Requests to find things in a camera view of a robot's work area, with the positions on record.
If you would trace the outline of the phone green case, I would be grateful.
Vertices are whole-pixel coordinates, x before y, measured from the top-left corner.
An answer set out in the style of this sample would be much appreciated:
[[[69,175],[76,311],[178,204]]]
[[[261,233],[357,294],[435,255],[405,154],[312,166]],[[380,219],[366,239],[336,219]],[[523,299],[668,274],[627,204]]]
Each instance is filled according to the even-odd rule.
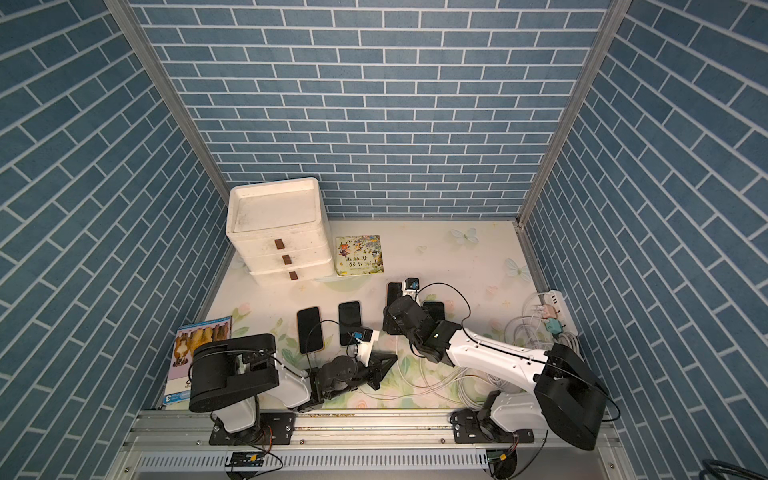
[[[357,340],[356,334],[362,327],[360,302],[349,301],[339,304],[338,323],[340,345],[354,344]]]
[[[425,301],[422,304],[422,308],[436,322],[441,322],[446,319],[445,305],[443,302]]]

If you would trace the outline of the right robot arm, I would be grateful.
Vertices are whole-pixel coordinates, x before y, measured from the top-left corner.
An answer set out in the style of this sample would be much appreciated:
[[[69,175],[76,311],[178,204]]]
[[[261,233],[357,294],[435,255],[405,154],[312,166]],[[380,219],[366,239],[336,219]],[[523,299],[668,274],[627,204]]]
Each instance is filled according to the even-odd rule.
[[[394,300],[383,314],[428,361],[482,371],[527,391],[551,432],[581,450],[595,448],[609,391],[568,346],[525,349],[485,338],[434,319],[410,296]]]

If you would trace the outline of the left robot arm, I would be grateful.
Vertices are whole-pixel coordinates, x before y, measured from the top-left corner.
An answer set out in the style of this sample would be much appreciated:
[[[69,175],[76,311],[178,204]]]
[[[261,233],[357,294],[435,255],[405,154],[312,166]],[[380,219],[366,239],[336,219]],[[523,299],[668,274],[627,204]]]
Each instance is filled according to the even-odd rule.
[[[193,353],[189,410],[209,413],[228,434],[256,432],[259,395],[269,393],[290,411],[312,410],[363,385],[379,389],[397,360],[393,353],[369,350],[298,370],[279,358],[272,334],[214,341]]]

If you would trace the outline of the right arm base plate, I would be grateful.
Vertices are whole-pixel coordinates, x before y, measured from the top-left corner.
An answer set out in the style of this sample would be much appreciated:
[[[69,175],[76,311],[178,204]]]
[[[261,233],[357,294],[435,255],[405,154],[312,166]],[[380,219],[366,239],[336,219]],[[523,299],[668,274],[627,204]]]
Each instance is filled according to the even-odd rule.
[[[490,418],[483,417],[479,411],[468,408],[454,411],[449,417],[449,422],[457,444],[530,444],[535,440],[531,429],[508,432]]]

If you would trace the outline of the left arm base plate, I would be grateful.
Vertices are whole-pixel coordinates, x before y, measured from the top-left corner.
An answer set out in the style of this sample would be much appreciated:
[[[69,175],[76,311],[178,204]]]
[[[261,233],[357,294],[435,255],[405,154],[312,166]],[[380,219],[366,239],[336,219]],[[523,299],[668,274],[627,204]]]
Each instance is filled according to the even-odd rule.
[[[253,427],[237,433],[230,433],[224,428],[224,423],[214,414],[210,415],[214,426],[209,438],[210,446],[247,446],[259,445],[262,448],[270,445],[289,445],[295,429],[296,414],[294,412],[272,412],[259,414]]]

